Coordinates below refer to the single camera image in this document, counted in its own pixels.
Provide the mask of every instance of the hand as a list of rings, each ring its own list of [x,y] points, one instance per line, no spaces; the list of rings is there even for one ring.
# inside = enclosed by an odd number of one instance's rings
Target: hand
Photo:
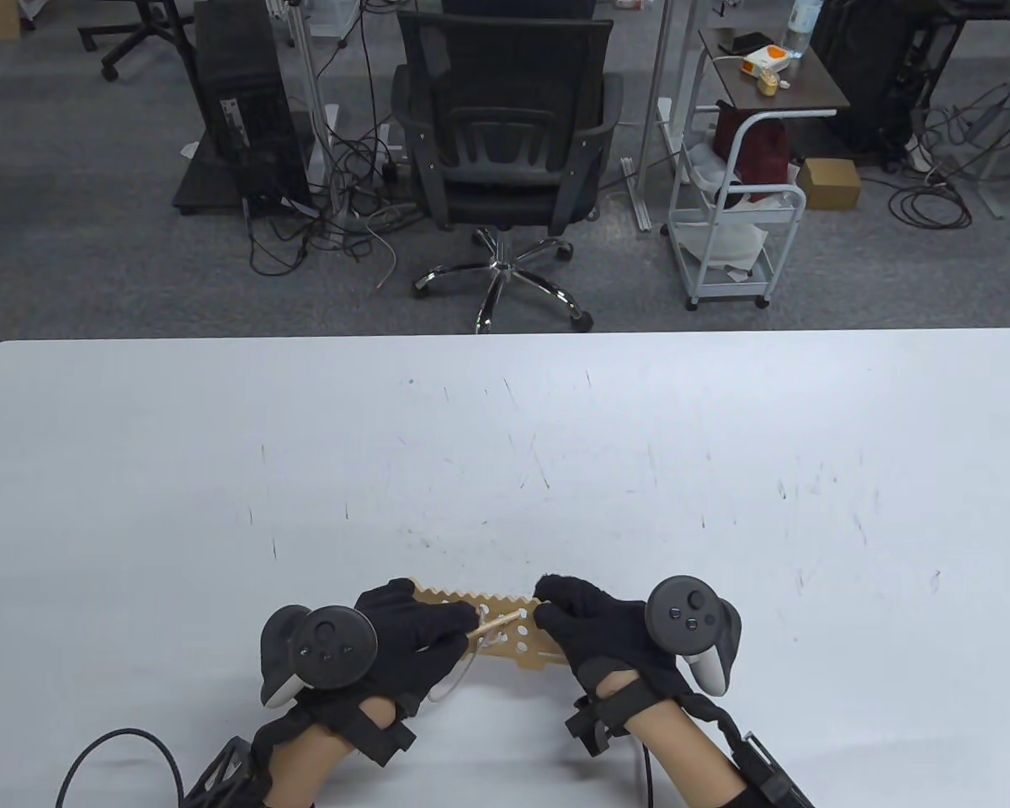
[[[638,676],[664,698],[691,689],[677,658],[655,645],[644,622],[644,601],[610,597],[581,578],[543,576],[535,585],[535,624],[550,634],[591,695],[605,698]]]
[[[378,656],[366,677],[347,688],[305,689],[296,696],[317,722],[331,726],[372,696],[393,701],[400,719],[412,717],[432,686],[446,678],[468,650],[467,633],[479,625],[475,607],[418,603],[414,592],[412,581],[395,578],[356,601],[356,609],[378,634]]]

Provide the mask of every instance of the chair seat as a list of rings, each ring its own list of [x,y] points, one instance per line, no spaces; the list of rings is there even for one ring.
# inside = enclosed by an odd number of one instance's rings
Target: chair seat
[[[559,198],[557,186],[475,185],[446,182],[448,220],[454,224],[488,224],[498,227],[544,227],[552,218]],[[419,179],[419,170],[412,166],[411,191],[421,212],[432,216]],[[589,175],[570,213],[569,223],[579,222],[591,212],[599,192],[597,172]]]

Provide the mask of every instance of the forearm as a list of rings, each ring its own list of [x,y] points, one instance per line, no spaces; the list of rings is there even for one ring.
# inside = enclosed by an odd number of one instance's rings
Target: forearm
[[[397,718],[397,707],[385,698],[368,698],[361,708],[382,728]],[[310,808],[332,771],[354,750],[351,743],[320,724],[278,747],[270,758],[273,786],[267,808]]]
[[[615,693],[636,678],[633,671],[611,674],[598,695]],[[674,701],[636,713],[624,728],[659,759],[689,808],[721,808],[744,791],[744,781],[729,759]]]

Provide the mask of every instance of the plastic bottle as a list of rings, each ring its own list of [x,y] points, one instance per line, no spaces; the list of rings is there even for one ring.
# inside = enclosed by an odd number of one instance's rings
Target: plastic bottle
[[[820,18],[823,0],[796,0],[790,21],[785,27],[782,47],[793,54],[794,59],[804,57],[808,52],[808,42],[812,39],[812,31],[816,30],[816,20]]]

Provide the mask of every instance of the chair caster wheel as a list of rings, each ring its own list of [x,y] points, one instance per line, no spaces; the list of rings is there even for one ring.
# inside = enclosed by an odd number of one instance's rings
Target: chair caster wheel
[[[591,328],[594,328],[594,317],[591,316],[590,311],[585,311],[575,320],[572,320],[573,330],[579,334],[586,334]]]

